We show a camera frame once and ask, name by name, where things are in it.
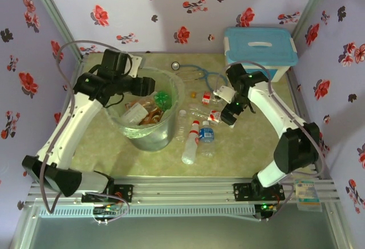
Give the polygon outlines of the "clear bottle red white label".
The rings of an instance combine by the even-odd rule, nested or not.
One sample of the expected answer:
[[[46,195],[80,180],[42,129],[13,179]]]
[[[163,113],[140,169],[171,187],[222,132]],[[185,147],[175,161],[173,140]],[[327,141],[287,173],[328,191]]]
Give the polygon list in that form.
[[[188,111],[194,117],[198,117],[204,121],[208,121],[213,125],[222,123],[221,112],[218,109],[211,108],[203,104],[189,104]]]

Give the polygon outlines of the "green bottle with orange cap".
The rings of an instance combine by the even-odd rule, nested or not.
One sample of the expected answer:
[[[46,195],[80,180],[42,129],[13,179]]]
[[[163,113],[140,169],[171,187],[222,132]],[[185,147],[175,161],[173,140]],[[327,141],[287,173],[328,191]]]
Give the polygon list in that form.
[[[167,111],[172,106],[172,98],[170,94],[165,91],[158,91],[154,94],[155,104],[162,110]]]

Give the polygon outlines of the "blue label water bottle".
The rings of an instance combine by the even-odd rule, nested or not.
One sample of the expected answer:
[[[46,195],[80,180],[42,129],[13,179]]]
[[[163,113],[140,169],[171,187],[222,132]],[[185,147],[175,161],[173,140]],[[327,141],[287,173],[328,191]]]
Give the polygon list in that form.
[[[202,127],[199,131],[199,149],[203,156],[213,157],[215,153],[214,148],[214,131],[210,126],[209,121],[203,121]]]

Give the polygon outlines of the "clear bottle white orange label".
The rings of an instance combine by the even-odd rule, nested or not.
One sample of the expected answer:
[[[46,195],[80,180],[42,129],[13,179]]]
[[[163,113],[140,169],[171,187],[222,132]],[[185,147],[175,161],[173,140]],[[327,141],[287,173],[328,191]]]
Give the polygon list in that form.
[[[137,125],[139,124],[149,112],[140,104],[135,103],[129,110],[123,114],[123,121],[127,124]]]

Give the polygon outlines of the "orange drink bottle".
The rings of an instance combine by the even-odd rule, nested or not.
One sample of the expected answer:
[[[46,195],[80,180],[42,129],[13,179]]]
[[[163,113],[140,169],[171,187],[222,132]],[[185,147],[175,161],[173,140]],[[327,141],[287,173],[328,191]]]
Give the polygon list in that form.
[[[160,122],[164,111],[160,108],[152,110],[140,123],[139,125],[157,124]]]

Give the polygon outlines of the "frosted bottle with red cap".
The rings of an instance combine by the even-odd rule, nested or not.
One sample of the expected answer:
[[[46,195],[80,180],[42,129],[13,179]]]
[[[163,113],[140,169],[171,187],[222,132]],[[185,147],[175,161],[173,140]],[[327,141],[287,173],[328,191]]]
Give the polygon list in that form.
[[[199,125],[198,120],[194,120],[185,143],[185,149],[181,160],[184,164],[192,165],[196,159],[197,146],[199,143]]]

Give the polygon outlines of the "blue stethoscope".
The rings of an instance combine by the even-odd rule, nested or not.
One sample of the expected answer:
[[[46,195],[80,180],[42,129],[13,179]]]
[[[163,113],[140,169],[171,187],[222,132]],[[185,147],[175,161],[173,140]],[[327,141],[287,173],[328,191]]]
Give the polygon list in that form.
[[[180,68],[187,68],[187,67],[193,68],[194,71],[202,73],[202,76],[197,77],[197,78],[192,78],[191,80],[203,80],[205,82],[208,90],[210,90],[211,92],[214,91],[215,87],[213,88],[209,83],[210,76],[216,76],[218,80],[221,79],[224,82],[225,86],[228,86],[228,80],[223,74],[220,74],[220,73],[214,72],[214,71],[208,71],[207,69],[194,65],[194,64],[180,64],[179,62],[171,63],[171,69],[175,72],[178,71]]]

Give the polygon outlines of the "slim clear bottle white cap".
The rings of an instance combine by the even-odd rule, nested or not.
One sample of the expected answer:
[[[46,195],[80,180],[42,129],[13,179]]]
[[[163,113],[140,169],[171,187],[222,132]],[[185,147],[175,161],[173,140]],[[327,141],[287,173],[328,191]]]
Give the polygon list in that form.
[[[175,139],[178,142],[185,141],[186,119],[187,119],[187,112],[186,110],[181,109],[177,115],[176,132],[175,132]]]

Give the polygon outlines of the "white box with blue lid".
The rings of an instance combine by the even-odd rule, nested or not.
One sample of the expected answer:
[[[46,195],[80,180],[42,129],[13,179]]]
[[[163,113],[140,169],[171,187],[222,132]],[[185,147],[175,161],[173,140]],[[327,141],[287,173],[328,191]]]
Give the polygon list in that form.
[[[225,63],[249,60],[264,66],[273,82],[298,63],[290,32],[272,27],[228,27],[224,32]]]

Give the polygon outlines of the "black base controller with light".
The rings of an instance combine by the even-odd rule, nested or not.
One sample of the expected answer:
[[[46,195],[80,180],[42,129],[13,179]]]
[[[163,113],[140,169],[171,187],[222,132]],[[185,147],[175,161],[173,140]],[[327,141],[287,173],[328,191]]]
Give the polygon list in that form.
[[[277,213],[278,208],[274,204],[259,204],[254,205],[255,208],[255,214],[254,217],[258,219],[259,221],[268,222],[271,220],[274,214]]]

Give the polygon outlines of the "laminated label card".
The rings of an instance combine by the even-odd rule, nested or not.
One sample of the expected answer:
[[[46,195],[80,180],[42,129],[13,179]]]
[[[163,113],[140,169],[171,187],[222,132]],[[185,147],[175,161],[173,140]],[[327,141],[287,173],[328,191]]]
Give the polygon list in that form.
[[[322,205],[314,181],[299,179],[294,182],[294,187],[299,211],[322,212]]]

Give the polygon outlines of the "small circuit board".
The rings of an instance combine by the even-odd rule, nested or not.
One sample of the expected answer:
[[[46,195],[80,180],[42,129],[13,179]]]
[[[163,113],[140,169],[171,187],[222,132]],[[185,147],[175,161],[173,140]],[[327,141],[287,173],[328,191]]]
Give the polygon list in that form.
[[[94,216],[102,216],[102,215],[115,216],[119,213],[119,211],[120,211],[119,207],[99,206],[99,207],[94,207],[92,213]]]

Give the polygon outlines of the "aluminium frame rail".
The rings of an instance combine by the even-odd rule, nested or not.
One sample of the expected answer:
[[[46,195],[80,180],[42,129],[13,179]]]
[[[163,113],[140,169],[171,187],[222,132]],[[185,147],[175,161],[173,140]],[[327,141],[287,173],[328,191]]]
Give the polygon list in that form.
[[[132,185],[131,205],[237,205],[276,204],[274,201],[236,201],[233,185],[251,182],[245,178],[228,177],[124,177],[114,180],[116,185]],[[87,189],[95,192],[107,183],[104,177],[96,181],[83,181],[73,193],[63,193],[59,205],[93,205],[81,203]],[[296,203],[294,180],[282,181],[285,200],[279,204]]]

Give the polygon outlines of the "aluminium corner post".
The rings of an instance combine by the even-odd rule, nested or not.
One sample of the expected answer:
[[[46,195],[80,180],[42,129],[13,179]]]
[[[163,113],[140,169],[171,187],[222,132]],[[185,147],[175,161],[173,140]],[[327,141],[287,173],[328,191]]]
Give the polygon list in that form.
[[[55,23],[63,40],[66,43],[73,41],[74,37],[72,36],[71,31],[69,30],[68,26],[65,23],[65,20],[63,19],[62,15],[60,14],[60,11],[59,11],[58,7],[56,6],[55,1],[54,0],[41,0],[41,1],[44,4],[51,19]]]
[[[297,25],[295,26],[293,33],[292,33],[292,37],[294,40],[298,39],[299,34],[301,33],[302,29],[304,28],[307,20],[311,17],[311,15],[313,14],[313,11],[315,10],[315,8],[317,7],[318,3],[321,0],[309,0],[306,7],[304,8],[301,17],[297,23]]]

